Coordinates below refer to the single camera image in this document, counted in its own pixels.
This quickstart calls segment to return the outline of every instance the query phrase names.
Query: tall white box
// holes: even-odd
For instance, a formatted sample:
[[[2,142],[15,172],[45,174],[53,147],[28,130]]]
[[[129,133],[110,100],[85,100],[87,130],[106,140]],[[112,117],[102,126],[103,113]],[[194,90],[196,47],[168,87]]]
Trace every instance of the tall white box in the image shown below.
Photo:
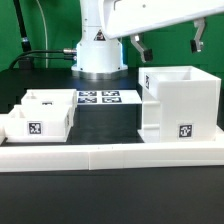
[[[140,68],[139,83],[143,87],[143,138],[215,140],[219,78],[192,66]]]
[[[71,107],[15,105],[4,123],[7,142],[65,142]]]

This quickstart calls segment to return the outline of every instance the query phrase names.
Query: small white box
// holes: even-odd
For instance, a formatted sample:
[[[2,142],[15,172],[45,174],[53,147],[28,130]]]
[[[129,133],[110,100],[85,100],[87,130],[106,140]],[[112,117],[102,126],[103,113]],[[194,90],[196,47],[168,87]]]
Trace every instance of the small white box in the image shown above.
[[[15,105],[5,122],[8,142],[65,142],[71,129],[69,105]]]
[[[59,106],[70,105],[72,108],[71,125],[77,107],[77,96],[75,89],[30,89],[22,98],[22,105]]]
[[[143,87],[142,128],[158,126],[160,142],[215,140],[219,78],[192,66],[140,68],[139,83]],[[146,119],[155,109],[155,118]],[[144,131],[145,139],[150,132]]]

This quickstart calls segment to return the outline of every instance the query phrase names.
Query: wire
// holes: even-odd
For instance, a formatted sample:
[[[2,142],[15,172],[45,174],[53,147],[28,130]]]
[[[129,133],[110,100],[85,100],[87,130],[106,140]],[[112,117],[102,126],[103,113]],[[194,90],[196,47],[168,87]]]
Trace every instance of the wire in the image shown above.
[[[46,48],[46,50],[48,50],[48,34],[47,34],[46,19],[45,19],[44,11],[43,11],[43,9],[42,9],[42,6],[41,6],[39,0],[36,0],[36,2],[37,2],[37,5],[39,6],[40,13],[41,13],[41,16],[42,16],[42,20],[43,20],[43,23],[44,23],[45,48]],[[46,68],[48,68],[48,67],[49,67],[48,52],[46,52]]]
[[[22,54],[20,54],[18,57],[22,57],[22,56],[26,56],[26,55],[29,55],[29,54],[43,54],[43,53],[64,53],[64,50],[33,50],[33,51],[27,51],[27,52],[24,52]]]
[[[43,56],[21,56],[17,57],[15,60],[12,61],[12,63],[9,65],[9,69],[12,70],[15,66],[15,64],[21,60],[21,59],[63,59],[63,60],[73,60],[73,56],[64,56],[64,57],[43,57]]]

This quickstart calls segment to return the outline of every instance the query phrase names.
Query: black surface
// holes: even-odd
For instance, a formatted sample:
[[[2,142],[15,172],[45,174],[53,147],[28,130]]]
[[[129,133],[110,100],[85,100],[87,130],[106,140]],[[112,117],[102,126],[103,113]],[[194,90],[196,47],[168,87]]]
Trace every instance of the black surface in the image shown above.
[[[74,79],[69,70],[4,71],[0,73],[0,112],[7,113],[19,103],[27,88],[136,89],[136,72],[129,75],[99,84]],[[69,144],[137,142],[136,107],[83,106],[77,112],[75,121],[81,132],[74,132]],[[88,113],[100,116],[91,119]],[[113,121],[108,131],[105,114]],[[99,137],[102,130],[105,134]],[[224,168],[1,173],[0,208],[1,224],[222,224]]]

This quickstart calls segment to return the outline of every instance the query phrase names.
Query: black and white tag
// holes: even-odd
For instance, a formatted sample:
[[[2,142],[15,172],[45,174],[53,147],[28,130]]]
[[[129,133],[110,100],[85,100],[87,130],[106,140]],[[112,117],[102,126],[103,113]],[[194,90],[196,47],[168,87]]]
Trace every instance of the black and white tag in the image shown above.
[[[28,134],[42,135],[43,134],[42,122],[28,122]]]
[[[149,76],[145,76],[145,87],[149,89]]]
[[[79,98],[78,103],[80,104],[92,104],[92,103],[97,103],[97,98]]]
[[[102,91],[102,96],[120,96],[119,91]]]
[[[122,103],[120,97],[103,97],[103,103]]]
[[[97,92],[96,91],[81,91],[79,92],[79,96],[97,96]]]
[[[179,125],[179,139],[193,138],[193,124]]]
[[[54,104],[53,101],[43,101],[42,102],[42,105],[45,105],[45,106],[47,106],[47,105],[53,105],[53,104]]]
[[[67,114],[67,116],[66,116],[66,121],[67,121],[67,127],[69,127],[69,114]]]

